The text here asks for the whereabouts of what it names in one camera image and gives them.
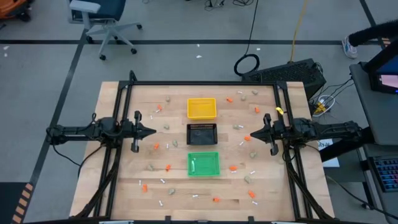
green tray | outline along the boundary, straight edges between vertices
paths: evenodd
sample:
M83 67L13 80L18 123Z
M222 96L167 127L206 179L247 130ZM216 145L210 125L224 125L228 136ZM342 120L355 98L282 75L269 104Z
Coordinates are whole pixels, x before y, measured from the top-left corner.
M220 175L218 152L188 153L188 176L211 177Z

black metal frame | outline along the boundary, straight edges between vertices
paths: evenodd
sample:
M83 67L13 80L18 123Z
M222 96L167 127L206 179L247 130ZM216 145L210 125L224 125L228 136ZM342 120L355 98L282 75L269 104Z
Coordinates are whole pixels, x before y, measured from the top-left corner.
M263 83L253 83L253 82L152 82L152 81L137 81L136 76L134 72L130 72L130 80L129 81L120 81L118 85L118 92L116 93L116 99L115 99L115 104L114 104L114 110L113 110L113 118L117 118L119 114L119 107L120 107L120 102L121 102L121 95L124 89L127 89L127 94L126 94L126 99L124 102L124 108L123 108L123 115L122 119L127 119L127 114L129 111L129 102L131 99L131 92L132 92L132 87L134 85L235 85L235 86L272 86L274 89L274 98L275 98L275 105L277 107L282 107L281 102L280 102L280 95L279 95L279 90L281 89L283 94L284 94L284 101L285 101L285 106L287 110L287 115L289 118L289 125L293 124L293 115L292 115L292 109L290 105L290 100L289 100L289 92L287 91L287 83L286 82L263 82ZM283 122L284 118L281 114L277 113L278 119ZM123 138L118 139L118 147L116 147L116 154L114 157L114 162L112 165L111 170L108 172L109 168L109 162L111 158L111 148L107 147L106 152L105 152L105 157L103 161L103 166L102 166L102 171L101 171L101 177L99 180L99 187L96 193L94 194L93 198L90 200L90 202L84 207L84 209L75 217L71 217L71 219L68 220L70 223L79 223L84 220L88 222L97 222L98 219L100 218L102 221L105 220L110 220L111 218L111 213L112 213L112 207L113 207L113 200L114 200L114 193L116 190L116 183L118 179L118 169L119 169L119 162L121 158L121 146L123 144ZM283 147L284 147L284 158L286 161L286 168L288 172L288 180L289 180L289 187L290 187L290 196L292 199L292 208L294 211L294 217L296 222L306 222L306 223L352 223L352 222L342 222L339 220L334 220L331 217L329 217L327 214L321 216L322 219L313 219L312 216L312 209L309 200L312 201L312 204L315 205L314 210L321 212L323 211L322 208L320 208L319 205L317 205L315 199L311 196L310 192L306 188L306 181L305 181L305 174L303 170L303 164L301 160L301 155L300 155L300 150L298 148L294 149L295 152L295 161L296 161L296 167L298 170L298 173L295 172L294 167L291 163L292 158L290 158L289 150L290 150L290 142L283 140L282 141ZM100 210L101 210L101 204L102 204L102 199L103 199L103 192L107 188L108 184L110 184L109 188L109 197L108 201L106 203L106 211L105 211L105 216L100 217ZM297 191L296 191L296 184L300 188L303 194L303 203L305 206L305 213L306 213L306 218L302 218L300 215L300 207L299 207L299 202L297 198ZM93 212L93 217L88 217L92 209L94 208ZM58 221L53 221L53 223L63 223L65 220L58 220ZM169 223L231 223L231 224L243 224L243 223L271 223L271 222L257 222L254 221L254 217L248 217L248 220L246 222L213 222L213 221L172 221L170 216L166 216L165 220L134 220L134 223L159 223L159 224L169 224Z

chair base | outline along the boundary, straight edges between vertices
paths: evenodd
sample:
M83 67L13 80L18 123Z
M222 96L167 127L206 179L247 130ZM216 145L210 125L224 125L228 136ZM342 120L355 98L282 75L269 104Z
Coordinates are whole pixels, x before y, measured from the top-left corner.
M123 36L120 33L120 31L127 29L129 27L132 27L132 26L137 26L137 28L140 30L142 29L142 25L139 22L133 22L130 24L117 26L116 21L109 21L105 25L102 25L102 29L100 29L100 30L86 32L87 41L89 44L91 44L93 42L90 35L106 34L105 39L102 41L101 47L99 48L99 52L98 52L99 59L101 59L101 60L106 60L106 56L103 55L103 51L104 51L105 46L109 43L109 40L111 39L111 37L114 37L116 40L123 41L125 44L127 44L128 46L131 47L131 53L136 54L137 50L134 48L134 45L127 38L125 38L125 36Z

yellow cable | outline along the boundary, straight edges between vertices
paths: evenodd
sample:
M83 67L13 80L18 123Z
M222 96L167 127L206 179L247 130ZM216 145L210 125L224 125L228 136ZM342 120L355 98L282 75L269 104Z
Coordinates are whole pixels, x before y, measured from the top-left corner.
M304 0L303 9L301 10L300 17L299 17L299 19L298 19L296 29L294 30L293 44L292 44L292 54L290 55L290 62L293 62L293 56L294 56L294 43L296 42L297 31L299 30L301 21L302 21L302 19L303 19L304 14L305 14L305 8L307 8L307 3L308 3L308 0Z

yellow tray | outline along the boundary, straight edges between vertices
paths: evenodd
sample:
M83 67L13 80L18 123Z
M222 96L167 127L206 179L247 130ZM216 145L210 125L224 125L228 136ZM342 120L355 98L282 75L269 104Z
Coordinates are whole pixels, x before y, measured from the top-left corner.
M215 98L191 98L187 100L189 119L215 119L217 117Z

